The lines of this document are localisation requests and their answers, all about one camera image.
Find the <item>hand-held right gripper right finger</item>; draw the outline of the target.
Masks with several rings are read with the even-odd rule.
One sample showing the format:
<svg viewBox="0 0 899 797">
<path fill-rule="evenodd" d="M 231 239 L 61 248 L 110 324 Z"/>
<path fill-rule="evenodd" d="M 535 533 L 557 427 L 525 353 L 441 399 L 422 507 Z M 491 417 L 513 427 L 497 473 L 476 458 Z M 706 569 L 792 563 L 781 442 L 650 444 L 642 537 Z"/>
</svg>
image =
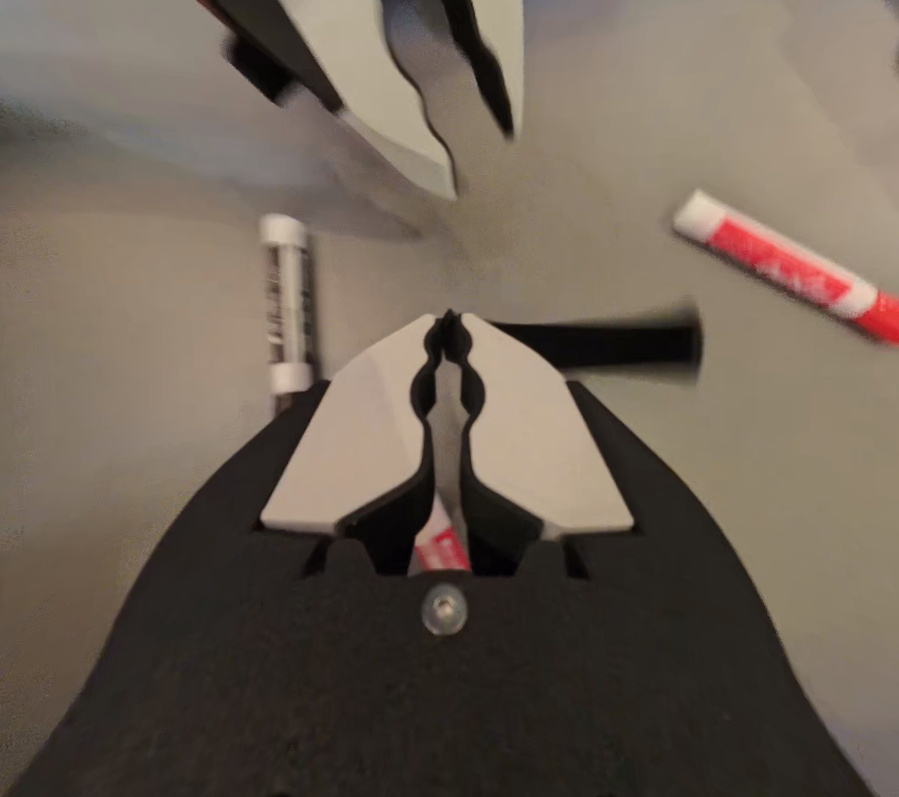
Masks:
<svg viewBox="0 0 899 797">
<path fill-rule="evenodd" d="M 539 542 L 634 530 L 634 516 L 554 364 L 493 323 L 463 313 L 459 369 L 467 412 L 459 494 L 474 573 L 513 574 Z"/>
</svg>

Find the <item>red dry erase marker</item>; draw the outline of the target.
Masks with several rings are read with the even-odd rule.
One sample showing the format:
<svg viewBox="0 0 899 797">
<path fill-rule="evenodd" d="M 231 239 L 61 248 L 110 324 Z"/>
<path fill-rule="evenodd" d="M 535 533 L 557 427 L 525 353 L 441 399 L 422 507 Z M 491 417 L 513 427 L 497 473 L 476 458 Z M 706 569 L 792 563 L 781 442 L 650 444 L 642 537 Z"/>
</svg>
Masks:
<svg viewBox="0 0 899 797">
<path fill-rule="evenodd" d="M 470 569 L 466 547 L 440 493 L 436 491 L 431 514 L 414 539 L 408 576 L 432 571 Z"/>
<path fill-rule="evenodd" d="M 702 190 L 674 214 L 681 237 L 867 336 L 898 345 L 898 297 Z"/>
</svg>

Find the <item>black dry erase marker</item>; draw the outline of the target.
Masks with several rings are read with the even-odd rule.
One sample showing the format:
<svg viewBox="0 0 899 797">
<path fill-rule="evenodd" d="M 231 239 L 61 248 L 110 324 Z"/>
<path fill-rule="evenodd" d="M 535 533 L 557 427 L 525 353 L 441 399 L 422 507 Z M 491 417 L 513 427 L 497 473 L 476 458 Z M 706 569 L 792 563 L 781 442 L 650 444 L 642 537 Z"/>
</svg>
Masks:
<svg viewBox="0 0 899 797">
<path fill-rule="evenodd" d="M 314 241 L 302 221 L 285 214 L 265 214 L 260 239 L 266 257 L 269 381 L 278 416 L 321 378 Z"/>
</svg>

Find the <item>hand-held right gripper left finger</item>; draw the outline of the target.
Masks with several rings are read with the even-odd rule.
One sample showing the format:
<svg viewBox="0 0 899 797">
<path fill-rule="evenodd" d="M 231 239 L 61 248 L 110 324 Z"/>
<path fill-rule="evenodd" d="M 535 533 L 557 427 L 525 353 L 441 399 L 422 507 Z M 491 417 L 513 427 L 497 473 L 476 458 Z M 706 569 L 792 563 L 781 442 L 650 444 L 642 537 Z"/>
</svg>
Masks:
<svg viewBox="0 0 899 797">
<path fill-rule="evenodd" d="M 277 532 L 351 539 L 379 574 L 407 574 L 435 496 L 428 416 L 442 319 L 423 314 L 346 364 L 324 388 L 262 511 Z"/>
</svg>

